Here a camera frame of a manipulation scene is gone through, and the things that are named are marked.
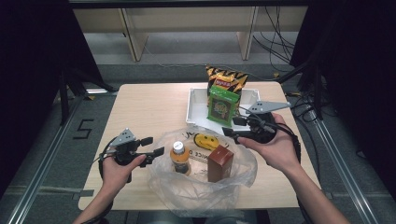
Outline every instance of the tray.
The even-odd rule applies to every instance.
[[[260,101],[259,91],[255,89],[242,90],[240,106],[249,108],[251,105]],[[224,135],[222,124],[207,119],[207,89],[198,88],[190,89],[189,104],[187,107],[187,125],[196,125],[210,129],[216,133]],[[239,109],[241,115],[246,115],[244,109]],[[232,128],[236,131],[249,130],[248,126],[238,126],[232,124]]]

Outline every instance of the bottle label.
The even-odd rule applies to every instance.
[[[187,163],[174,162],[175,171],[178,173],[186,174],[189,171],[189,165]]]

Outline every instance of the person's right hand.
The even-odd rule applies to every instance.
[[[273,116],[275,123],[285,124],[282,116],[275,113],[273,113]],[[238,137],[237,140],[241,145],[257,151],[267,161],[268,165],[283,173],[300,166],[291,137],[281,130],[277,130],[275,138],[267,144],[261,144],[245,137]]]

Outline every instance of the wooden table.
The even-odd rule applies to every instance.
[[[186,127],[187,105],[190,89],[206,88],[207,83],[171,83],[171,84],[128,84],[120,88],[111,110],[102,140],[95,158],[106,144],[125,128],[130,128],[138,138],[153,136],[154,141],[164,133]],[[286,102],[286,98],[277,82],[248,82],[246,89],[259,90],[261,100]],[[317,183],[318,179],[312,167],[304,142],[301,140],[294,118],[288,108],[277,110],[286,123],[299,136],[302,144],[302,166]],[[139,151],[148,151],[140,147]],[[288,179],[279,171],[266,165],[256,152],[258,173],[254,184],[242,186],[236,208],[263,209],[297,207],[296,196]],[[84,209],[102,186],[98,165],[95,163],[88,175],[84,190],[93,189],[91,197],[81,197],[78,207]],[[149,188],[148,169],[133,170],[132,183],[127,184],[118,194],[113,205],[114,210],[167,210],[160,198]]]

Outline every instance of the gray floor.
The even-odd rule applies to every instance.
[[[255,36],[264,42],[260,34]],[[285,33],[283,36],[294,42],[297,34]],[[270,60],[270,54],[255,42],[252,43],[249,60],[242,61],[234,33],[152,34],[139,63],[132,62],[122,34],[89,34],[86,37],[105,82],[116,87],[123,83],[206,81],[204,64],[207,63],[227,65],[248,72],[252,75],[251,80],[271,79],[277,72],[276,68],[285,71],[291,69],[274,56]],[[282,49],[275,48],[275,50],[280,52]],[[284,83],[284,91],[296,91],[298,78]],[[87,84],[87,87],[96,88],[90,84]],[[115,95],[110,94],[96,96],[94,100],[84,100],[78,105],[40,191],[29,207],[25,223],[70,223],[79,214],[79,191],[84,186],[86,174],[92,165],[94,153],[115,98]],[[293,104],[298,101],[294,97],[288,97],[288,100]],[[70,100],[70,104],[77,104],[77,99]],[[323,112],[323,123],[346,161],[357,186],[367,199],[377,223],[394,223],[396,203],[389,196],[369,162],[356,155],[355,152],[359,147],[342,121],[334,116],[336,113],[332,106],[324,107]],[[90,136],[87,139],[76,139],[86,134],[78,132],[78,126],[84,119],[90,120],[84,122],[83,126],[92,129]],[[60,103],[55,99],[48,122],[0,202],[0,223],[7,223],[26,186],[31,182],[60,127],[60,120]],[[318,134],[318,124],[304,123],[314,137],[317,152],[304,126],[299,122],[297,124],[311,161],[317,174],[320,175],[323,191],[352,223],[364,223],[365,219],[361,217],[360,210],[339,175],[330,157],[329,149]],[[111,223],[136,223],[138,215],[138,212],[112,211],[107,217]],[[270,209],[269,215],[271,223],[303,223],[304,221],[297,208]]]

